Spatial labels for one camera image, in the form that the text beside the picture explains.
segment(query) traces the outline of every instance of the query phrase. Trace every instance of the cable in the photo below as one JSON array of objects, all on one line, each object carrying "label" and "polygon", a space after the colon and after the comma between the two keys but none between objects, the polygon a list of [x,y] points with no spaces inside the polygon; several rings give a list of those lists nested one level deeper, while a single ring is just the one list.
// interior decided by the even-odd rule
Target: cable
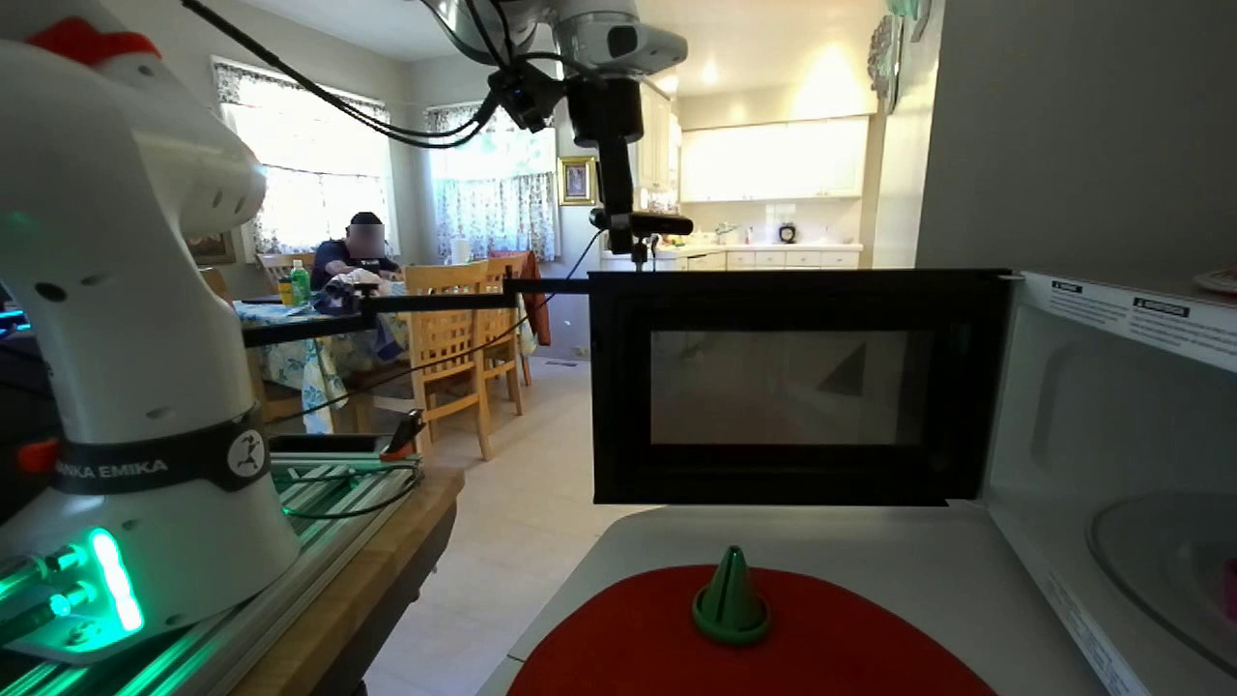
[{"label": "cable", "polygon": [[474,0],[469,0],[469,17],[471,17],[471,24],[474,24],[478,39],[486,43],[492,57],[493,57],[500,66],[509,66],[509,63],[513,63],[509,43],[507,43],[507,63],[504,63],[504,54],[500,54],[500,46],[493,46],[492,30],[486,30],[486,24],[482,24],[482,19],[478,19],[478,12],[474,12]]},{"label": "cable", "polygon": [[513,39],[509,39],[509,17],[504,6],[504,0],[492,0],[500,24],[504,24],[504,46],[507,46],[507,57],[513,63]]},{"label": "cable", "polygon": [[230,43],[246,46],[255,57],[264,57],[267,66],[274,66],[277,72],[285,72],[288,82],[299,82],[305,92],[312,92],[318,102],[331,106],[337,112],[352,117],[357,124],[406,144],[406,147],[424,147],[424,151],[447,151],[447,147],[465,147],[471,144],[482,124],[493,117],[500,98],[492,92],[471,120],[447,129],[447,130],[412,130],[412,129],[393,129],[357,106],[349,106],[343,98],[321,90],[312,76],[305,76],[300,70],[294,70],[288,63],[282,63],[274,49],[267,49],[259,39],[251,39],[246,30],[239,30],[234,24],[228,24],[225,17],[218,17],[211,6],[206,6],[201,0],[181,0],[196,19],[206,19],[207,27],[218,27],[221,35],[228,35]]}]

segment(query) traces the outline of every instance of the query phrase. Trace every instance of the cabinet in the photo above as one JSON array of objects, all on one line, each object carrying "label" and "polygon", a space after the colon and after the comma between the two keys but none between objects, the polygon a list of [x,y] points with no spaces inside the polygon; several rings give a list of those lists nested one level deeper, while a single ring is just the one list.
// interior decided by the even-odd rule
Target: cabinet
[{"label": "cabinet", "polygon": [[729,246],[727,271],[855,271],[858,246]]},{"label": "cabinet", "polygon": [[680,271],[727,271],[727,253],[680,254]]},{"label": "cabinet", "polygon": [[867,117],[680,137],[684,202],[861,196]]}]

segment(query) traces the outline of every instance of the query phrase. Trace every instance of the ceiling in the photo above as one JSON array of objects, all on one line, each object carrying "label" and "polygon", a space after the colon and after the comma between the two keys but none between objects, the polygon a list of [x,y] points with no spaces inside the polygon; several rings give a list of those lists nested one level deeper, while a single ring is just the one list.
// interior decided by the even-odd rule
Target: ceiling
[{"label": "ceiling", "polygon": [[[343,43],[421,63],[455,54],[421,0],[234,0]],[[678,92],[792,86],[818,70],[867,70],[885,0],[638,0],[647,24],[689,39],[689,63],[666,72]]]}]

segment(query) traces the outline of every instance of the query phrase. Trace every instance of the green light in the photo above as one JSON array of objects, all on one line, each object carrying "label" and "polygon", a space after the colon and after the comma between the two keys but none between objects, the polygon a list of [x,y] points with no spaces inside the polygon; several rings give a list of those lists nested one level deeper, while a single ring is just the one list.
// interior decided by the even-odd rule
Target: green light
[{"label": "green light", "polygon": [[109,528],[91,528],[90,535],[90,550],[103,572],[103,583],[109,583],[109,594],[112,594],[112,606],[114,606],[114,617],[129,633],[144,630],[147,617],[144,617],[144,606],[140,599],[131,594],[131,580],[129,580],[129,568],[125,568],[125,557],[120,557],[120,546]]},{"label": "green light", "polygon": [[69,550],[63,550],[59,557],[55,557],[55,568],[59,572],[69,572],[69,568],[82,568],[90,557],[86,557],[86,550],[82,546],[69,546]]}]

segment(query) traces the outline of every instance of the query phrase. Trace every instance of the table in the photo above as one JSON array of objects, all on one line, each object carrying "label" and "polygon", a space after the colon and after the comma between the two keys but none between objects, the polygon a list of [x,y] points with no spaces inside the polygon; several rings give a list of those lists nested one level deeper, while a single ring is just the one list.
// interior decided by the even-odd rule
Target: table
[{"label": "table", "polygon": [[[288,326],[288,321],[328,317],[328,313],[312,313],[308,305],[230,303],[230,309],[242,326]],[[406,344],[411,344],[406,317],[381,313],[373,333],[337,333],[337,338],[267,344],[259,347],[259,376],[300,394],[305,433],[331,433],[328,405],[331,409],[349,405],[343,378],[397,360]]]},{"label": "table", "polygon": [[509,647],[482,691],[507,691],[537,642],[616,580],[719,565],[727,546],[741,546],[751,568],[818,577],[899,614],[997,691],[1101,691],[977,504],[657,507],[618,517]]},{"label": "table", "polygon": [[131,647],[86,670],[0,652],[11,691],[357,691],[406,604],[447,546],[461,472],[424,478],[371,523],[246,599],[239,612]]},{"label": "table", "polygon": [[406,604],[447,546],[461,472],[424,469],[424,485],[389,509],[312,606],[264,652],[234,691],[352,691]]}]

